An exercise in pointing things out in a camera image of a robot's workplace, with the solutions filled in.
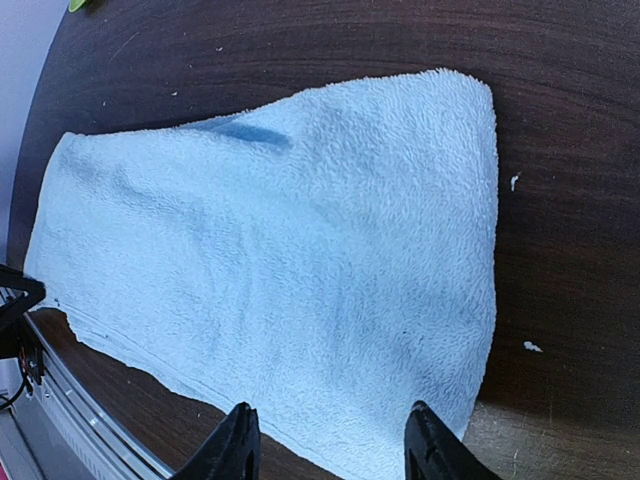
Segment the green round plate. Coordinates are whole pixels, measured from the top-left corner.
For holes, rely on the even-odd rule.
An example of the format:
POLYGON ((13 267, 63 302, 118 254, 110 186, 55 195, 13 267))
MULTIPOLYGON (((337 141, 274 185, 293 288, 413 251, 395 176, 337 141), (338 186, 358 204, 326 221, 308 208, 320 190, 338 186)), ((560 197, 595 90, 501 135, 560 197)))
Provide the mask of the green round plate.
POLYGON ((100 6, 100 0, 70 0, 68 4, 69 13, 89 12, 100 6))

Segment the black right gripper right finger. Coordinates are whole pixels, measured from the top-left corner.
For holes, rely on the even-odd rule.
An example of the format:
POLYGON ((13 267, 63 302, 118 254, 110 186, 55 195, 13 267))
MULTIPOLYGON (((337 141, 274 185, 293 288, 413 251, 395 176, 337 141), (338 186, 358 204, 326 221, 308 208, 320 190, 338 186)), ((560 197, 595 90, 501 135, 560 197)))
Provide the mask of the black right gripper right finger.
POLYGON ((500 480, 421 400, 413 404, 405 425, 404 455, 406 479, 500 480))

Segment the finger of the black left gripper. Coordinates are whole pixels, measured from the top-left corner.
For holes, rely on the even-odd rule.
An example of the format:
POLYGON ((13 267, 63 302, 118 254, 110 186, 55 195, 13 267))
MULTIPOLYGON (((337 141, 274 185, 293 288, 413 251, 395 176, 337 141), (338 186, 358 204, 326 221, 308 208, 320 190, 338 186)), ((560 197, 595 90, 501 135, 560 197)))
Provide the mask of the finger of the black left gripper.
POLYGON ((26 313, 46 296, 45 285, 22 271, 1 265, 1 288, 9 292, 1 300, 1 359, 17 357, 26 313))

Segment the aluminium front rail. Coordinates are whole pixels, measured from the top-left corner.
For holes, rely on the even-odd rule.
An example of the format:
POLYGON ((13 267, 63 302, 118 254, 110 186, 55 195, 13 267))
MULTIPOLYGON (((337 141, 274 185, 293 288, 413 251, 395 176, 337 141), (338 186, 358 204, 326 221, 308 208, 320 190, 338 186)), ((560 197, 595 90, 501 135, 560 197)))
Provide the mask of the aluminium front rail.
POLYGON ((17 325, 16 363, 36 373, 9 414, 42 479, 169 479, 174 471, 89 394, 30 316, 17 325))

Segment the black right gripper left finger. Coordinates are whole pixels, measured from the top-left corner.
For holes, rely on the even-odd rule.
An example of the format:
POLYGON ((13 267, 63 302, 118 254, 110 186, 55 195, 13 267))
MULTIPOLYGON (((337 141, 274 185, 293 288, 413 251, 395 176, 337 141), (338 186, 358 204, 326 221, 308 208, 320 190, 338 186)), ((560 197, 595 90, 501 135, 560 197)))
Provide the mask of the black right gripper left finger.
POLYGON ((238 403, 170 480, 259 478, 261 432, 256 409, 238 403))

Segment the light blue towel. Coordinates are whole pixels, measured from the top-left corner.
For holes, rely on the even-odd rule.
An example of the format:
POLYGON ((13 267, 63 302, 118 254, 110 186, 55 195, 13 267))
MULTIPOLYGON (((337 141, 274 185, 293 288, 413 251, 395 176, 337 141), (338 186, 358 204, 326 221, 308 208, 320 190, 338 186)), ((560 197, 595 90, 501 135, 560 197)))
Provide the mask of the light blue towel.
POLYGON ((465 434, 496 323, 496 116, 450 70, 176 128, 66 133, 24 262, 76 338, 345 479, 410 406, 465 434))

